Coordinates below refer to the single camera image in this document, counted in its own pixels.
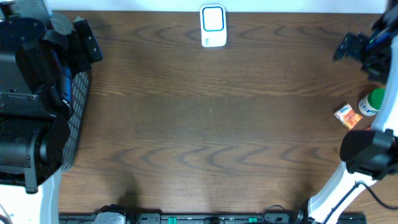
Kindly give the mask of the green lid jar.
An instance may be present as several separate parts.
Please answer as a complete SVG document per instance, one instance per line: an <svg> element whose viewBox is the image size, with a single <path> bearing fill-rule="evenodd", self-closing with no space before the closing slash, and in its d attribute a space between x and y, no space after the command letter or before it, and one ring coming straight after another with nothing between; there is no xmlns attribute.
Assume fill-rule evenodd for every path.
<svg viewBox="0 0 398 224"><path fill-rule="evenodd" d="M384 94L384 88L377 88L368 93L358 102L360 112L365 116L375 116L381 108Z"/></svg>

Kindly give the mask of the small orange snack box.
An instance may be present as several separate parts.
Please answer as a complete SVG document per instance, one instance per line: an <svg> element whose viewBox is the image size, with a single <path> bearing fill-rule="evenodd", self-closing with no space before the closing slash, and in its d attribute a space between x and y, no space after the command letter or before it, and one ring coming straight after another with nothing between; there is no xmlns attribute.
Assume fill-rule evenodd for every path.
<svg viewBox="0 0 398 224"><path fill-rule="evenodd" d="M349 104L345 104L334 112L335 117L349 130L353 129L363 118L357 114Z"/></svg>

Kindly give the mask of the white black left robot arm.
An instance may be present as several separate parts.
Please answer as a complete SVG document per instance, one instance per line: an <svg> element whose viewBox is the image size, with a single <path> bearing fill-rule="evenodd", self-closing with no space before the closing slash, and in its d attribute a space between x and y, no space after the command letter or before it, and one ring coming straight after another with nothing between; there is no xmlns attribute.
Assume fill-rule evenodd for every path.
<svg viewBox="0 0 398 224"><path fill-rule="evenodd" d="M58 223L62 174L102 59L86 19L69 20L46 1L1 2L2 223Z"/></svg>

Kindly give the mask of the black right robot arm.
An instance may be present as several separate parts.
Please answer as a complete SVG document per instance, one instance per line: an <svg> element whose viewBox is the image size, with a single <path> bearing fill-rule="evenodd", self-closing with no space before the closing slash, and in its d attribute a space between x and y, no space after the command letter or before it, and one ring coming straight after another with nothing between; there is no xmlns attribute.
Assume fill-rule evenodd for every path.
<svg viewBox="0 0 398 224"><path fill-rule="evenodd" d="M325 184L298 210L295 223L336 223L363 191L397 173L397 1L389 1L372 26L373 34L349 33L333 56L359 61L368 78L386 91L371 129L349 131L340 147L341 162Z"/></svg>

